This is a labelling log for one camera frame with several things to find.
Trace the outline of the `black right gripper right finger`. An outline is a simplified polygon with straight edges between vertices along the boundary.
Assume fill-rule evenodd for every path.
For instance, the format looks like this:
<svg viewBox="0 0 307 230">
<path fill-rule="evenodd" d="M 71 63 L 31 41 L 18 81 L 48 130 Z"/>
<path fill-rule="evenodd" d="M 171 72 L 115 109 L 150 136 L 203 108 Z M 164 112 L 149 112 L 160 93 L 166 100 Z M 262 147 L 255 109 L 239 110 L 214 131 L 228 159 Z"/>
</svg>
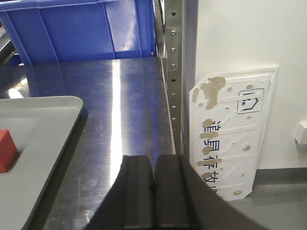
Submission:
<svg viewBox="0 0 307 230">
<path fill-rule="evenodd" d="M 160 155 L 154 174 L 157 230 L 262 230 L 222 200 L 183 155 Z"/>
</svg>

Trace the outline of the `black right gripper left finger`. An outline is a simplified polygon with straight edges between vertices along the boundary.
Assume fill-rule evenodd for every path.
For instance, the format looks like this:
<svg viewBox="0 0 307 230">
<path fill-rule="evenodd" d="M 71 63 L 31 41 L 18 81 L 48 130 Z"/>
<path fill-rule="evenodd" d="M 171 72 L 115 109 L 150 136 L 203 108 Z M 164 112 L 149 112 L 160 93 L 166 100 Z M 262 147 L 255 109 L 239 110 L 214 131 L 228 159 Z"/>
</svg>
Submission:
<svg viewBox="0 0 307 230">
<path fill-rule="evenodd" d="M 88 229 L 152 230 L 152 185 L 148 157 L 124 156 L 117 178 L 88 223 Z"/>
</svg>

